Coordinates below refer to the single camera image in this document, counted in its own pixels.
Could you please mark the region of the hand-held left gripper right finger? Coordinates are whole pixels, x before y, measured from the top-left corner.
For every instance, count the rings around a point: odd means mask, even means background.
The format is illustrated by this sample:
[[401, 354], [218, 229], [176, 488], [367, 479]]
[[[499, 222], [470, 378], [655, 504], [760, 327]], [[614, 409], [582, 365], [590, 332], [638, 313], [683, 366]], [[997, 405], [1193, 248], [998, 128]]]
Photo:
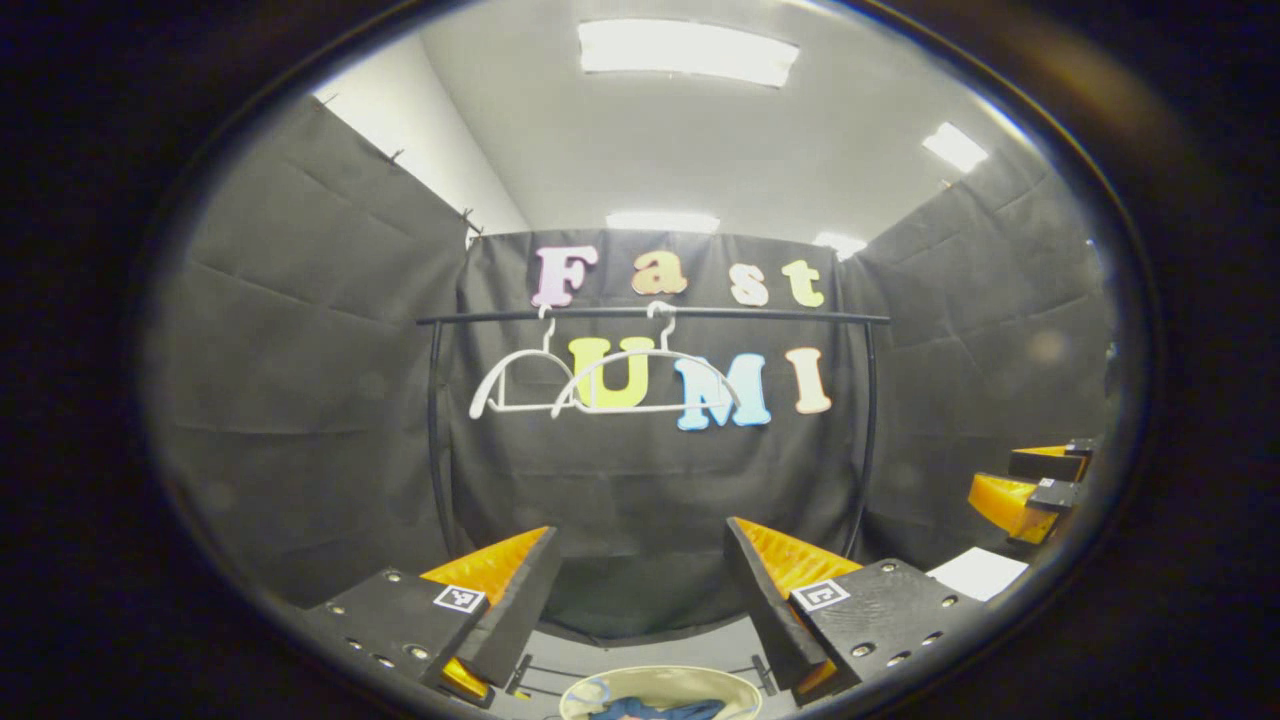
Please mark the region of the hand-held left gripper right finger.
[[778, 688], [800, 706], [936, 656], [986, 605], [900, 559], [858, 564], [728, 518], [724, 564]]

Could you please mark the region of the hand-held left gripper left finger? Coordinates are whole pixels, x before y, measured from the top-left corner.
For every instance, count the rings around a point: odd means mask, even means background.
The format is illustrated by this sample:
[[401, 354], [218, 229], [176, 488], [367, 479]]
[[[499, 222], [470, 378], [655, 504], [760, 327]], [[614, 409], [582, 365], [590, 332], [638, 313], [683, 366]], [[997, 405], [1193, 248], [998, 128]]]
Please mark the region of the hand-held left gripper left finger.
[[383, 568], [300, 614], [325, 648], [419, 694], [489, 708], [518, 669], [562, 565], [554, 527], [429, 571]]

